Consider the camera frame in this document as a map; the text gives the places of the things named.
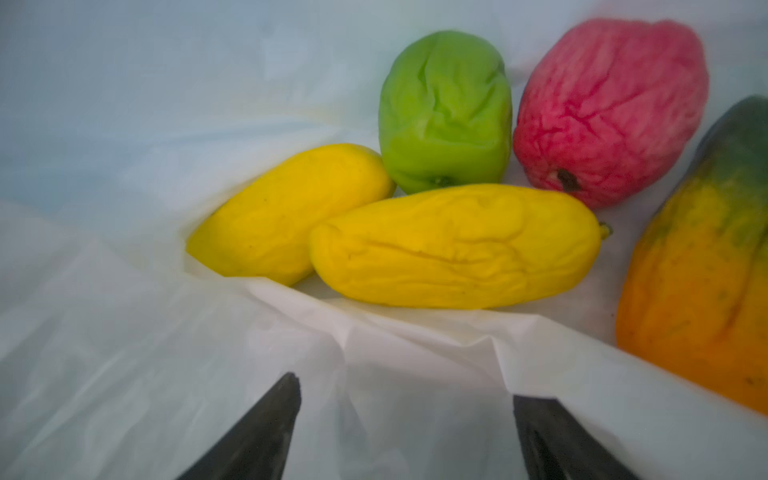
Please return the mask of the pink red fruit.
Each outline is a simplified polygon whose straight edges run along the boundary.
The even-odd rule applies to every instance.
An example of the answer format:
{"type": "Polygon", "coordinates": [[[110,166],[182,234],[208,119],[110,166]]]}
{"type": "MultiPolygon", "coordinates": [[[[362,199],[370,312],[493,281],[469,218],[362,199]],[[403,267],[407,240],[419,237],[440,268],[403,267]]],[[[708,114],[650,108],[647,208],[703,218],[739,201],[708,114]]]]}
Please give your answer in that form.
{"type": "Polygon", "coordinates": [[[530,184],[591,208],[661,179],[698,130],[710,76],[702,41],[672,20],[598,18],[570,29],[523,91],[513,150],[530,184]]]}

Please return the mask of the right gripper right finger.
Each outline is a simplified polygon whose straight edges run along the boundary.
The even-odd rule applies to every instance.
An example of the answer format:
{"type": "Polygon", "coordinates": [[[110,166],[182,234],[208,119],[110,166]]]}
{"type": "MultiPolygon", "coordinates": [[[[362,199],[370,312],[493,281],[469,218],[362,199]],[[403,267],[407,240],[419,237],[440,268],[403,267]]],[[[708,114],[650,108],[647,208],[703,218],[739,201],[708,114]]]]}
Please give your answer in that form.
{"type": "Polygon", "coordinates": [[[516,395],[515,423],[533,480],[637,480],[556,399],[516,395]]]}

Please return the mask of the white plastic bag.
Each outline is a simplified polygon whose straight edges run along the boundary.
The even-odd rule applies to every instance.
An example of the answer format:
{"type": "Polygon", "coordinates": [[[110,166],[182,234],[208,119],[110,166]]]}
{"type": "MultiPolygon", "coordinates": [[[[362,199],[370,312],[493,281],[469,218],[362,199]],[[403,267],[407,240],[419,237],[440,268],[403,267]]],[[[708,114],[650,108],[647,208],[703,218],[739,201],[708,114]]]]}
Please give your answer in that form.
{"type": "Polygon", "coordinates": [[[608,209],[573,290],[419,311],[227,279],[186,235],[249,179],[378,144],[381,84],[434,31],[482,36],[520,94],[596,17],[700,35],[710,125],[767,90],[763,1],[5,1],[1,475],[173,479],[284,374],[288,479],[523,479],[517,394],[558,399],[643,479],[763,479],[767,420],[616,349],[634,242],[690,162],[608,209]]]}

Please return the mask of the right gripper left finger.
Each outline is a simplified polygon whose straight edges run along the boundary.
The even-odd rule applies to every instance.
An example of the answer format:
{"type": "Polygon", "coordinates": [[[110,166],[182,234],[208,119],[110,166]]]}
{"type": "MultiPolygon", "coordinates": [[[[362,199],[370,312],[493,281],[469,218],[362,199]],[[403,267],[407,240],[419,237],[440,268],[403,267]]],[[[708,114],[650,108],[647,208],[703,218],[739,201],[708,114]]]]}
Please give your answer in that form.
{"type": "Polygon", "coordinates": [[[288,372],[178,480],[280,480],[301,403],[288,372]]]}

